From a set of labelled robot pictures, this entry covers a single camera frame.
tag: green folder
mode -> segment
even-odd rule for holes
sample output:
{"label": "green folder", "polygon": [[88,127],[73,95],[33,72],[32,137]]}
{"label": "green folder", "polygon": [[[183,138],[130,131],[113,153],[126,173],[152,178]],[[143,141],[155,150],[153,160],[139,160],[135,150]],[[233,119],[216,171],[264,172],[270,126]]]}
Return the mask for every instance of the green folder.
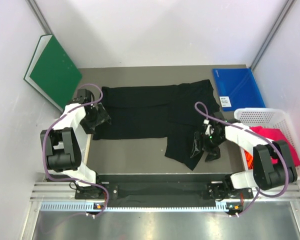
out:
{"label": "green folder", "polygon": [[24,80],[62,111],[72,99],[81,78],[56,37],[52,34],[41,36]]}

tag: red cloth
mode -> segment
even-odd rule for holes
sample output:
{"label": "red cloth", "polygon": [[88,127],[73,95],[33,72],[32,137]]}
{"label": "red cloth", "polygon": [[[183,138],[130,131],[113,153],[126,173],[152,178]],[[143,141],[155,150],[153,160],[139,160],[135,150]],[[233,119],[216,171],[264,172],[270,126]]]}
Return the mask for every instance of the red cloth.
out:
{"label": "red cloth", "polygon": [[[261,136],[264,136],[268,139],[272,139],[274,141],[278,141],[278,140],[286,141],[289,145],[289,149],[291,152],[291,156],[292,156],[294,165],[296,167],[300,166],[300,160],[299,160],[299,157],[298,157],[298,154],[297,154],[295,148],[290,144],[288,139],[286,139],[285,135],[281,132],[280,129],[264,128],[262,126],[253,126],[253,127],[250,127],[250,129],[252,131],[254,131],[255,133],[260,134]],[[276,159],[272,159],[273,164],[276,164],[277,162],[278,161]]]}

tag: white wall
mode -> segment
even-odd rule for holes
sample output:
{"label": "white wall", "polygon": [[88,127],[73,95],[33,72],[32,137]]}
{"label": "white wall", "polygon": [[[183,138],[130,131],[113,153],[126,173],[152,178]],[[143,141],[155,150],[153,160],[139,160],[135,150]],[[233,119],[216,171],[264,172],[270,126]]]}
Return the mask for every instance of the white wall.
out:
{"label": "white wall", "polygon": [[79,68],[247,64],[286,0],[36,0]]}
{"label": "white wall", "polygon": [[0,1],[0,240],[19,236],[42,169],[40,131],[58,114],[23,80],[42,34],[25,0]]}
{"label": "white wall", "polygon": [[294,4],[254,75],[266,106],[288,112],[300,140],[300,0]]}

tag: plastic laundry basket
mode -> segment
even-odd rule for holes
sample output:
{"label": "plastic laundry basket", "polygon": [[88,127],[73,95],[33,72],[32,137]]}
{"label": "plastic laundry basket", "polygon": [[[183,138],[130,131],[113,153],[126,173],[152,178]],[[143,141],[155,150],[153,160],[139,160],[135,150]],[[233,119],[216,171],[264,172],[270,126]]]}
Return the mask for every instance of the plastic laundry basket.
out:
{"label": "plastic laundry basket", "polygon": [[[296,150],[300,159],[300,143],[289,116],[282,110],[272,108],[239,108],[234,112],[234,118],[249,127],[262,126],[264,128],[280,129],[286,139]],[[248,170],[244,150],[241,148],[243,165]],[[300,180],[300,166],[296,167],[298,180]]]}

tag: blue folder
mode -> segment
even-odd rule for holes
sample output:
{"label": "blue folder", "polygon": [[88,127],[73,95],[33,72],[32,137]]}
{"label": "blue folder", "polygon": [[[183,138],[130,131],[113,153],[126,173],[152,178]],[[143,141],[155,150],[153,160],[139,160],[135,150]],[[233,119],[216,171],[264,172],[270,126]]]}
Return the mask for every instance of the blue folder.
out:
{"label": "blue folder", "polygon": [[212,72],[223,111],[266,107],[250,68],[214,68]]}

